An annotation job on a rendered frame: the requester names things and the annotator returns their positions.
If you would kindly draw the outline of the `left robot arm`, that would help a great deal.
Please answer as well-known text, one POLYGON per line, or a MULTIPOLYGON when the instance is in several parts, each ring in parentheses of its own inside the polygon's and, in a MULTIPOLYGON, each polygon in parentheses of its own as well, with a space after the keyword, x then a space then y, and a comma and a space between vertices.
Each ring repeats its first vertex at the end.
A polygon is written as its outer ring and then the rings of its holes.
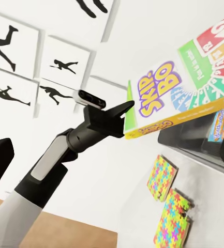
POLYGON ((126 101, 103 111, 106 101, 89 92, 76 90, 73 100, 85 106, 84 122, 59 133, 51 145, 0 205, 0 248, 18 248, 44 206, 68 172, 64 162, 74 161, 79 153, 108 136, 120 139, 124 115, 135 105, 126 101))

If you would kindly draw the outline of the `jigsaw puzzle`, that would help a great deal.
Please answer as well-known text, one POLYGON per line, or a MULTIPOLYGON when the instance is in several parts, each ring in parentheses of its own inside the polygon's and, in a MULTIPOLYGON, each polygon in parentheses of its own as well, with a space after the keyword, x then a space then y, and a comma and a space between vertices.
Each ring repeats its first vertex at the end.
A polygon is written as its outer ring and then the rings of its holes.
POLYGON ((154 168, 147 182, 147 187, 155 201, 163 202, 167 198, 169 189, 177 169, 161 155, 157 156, 154 168))
POLYGON ((182 248, 190 226, 185 210, 191 202, 171 188, 153 239, 157 248, 182 248))

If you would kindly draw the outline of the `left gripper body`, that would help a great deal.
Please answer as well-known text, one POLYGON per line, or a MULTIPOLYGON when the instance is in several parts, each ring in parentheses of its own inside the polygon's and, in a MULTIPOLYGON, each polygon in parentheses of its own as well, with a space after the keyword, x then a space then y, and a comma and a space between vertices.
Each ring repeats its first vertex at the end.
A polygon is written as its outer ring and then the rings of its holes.
POLYGON ((78 125, 76 130, 77 137, 83 145, 91 147, 108 136, 120 139, 125 135, 118 120, 112 124, 115 130, 108 129, 103 113, 103 110, 91 105, 83 108, 84 122, 78 125))

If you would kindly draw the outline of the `board game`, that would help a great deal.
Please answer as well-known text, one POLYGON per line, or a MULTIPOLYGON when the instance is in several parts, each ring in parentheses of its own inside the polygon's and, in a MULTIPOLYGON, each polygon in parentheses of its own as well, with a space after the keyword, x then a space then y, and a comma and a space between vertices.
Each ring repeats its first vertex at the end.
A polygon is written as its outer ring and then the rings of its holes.
POLYGON ((224 109, 224 19, 128 81, 124 137, 224 109))
POLYGON ((208 142, 221 145, 224 138, 224 109, 216 112, 208 142))

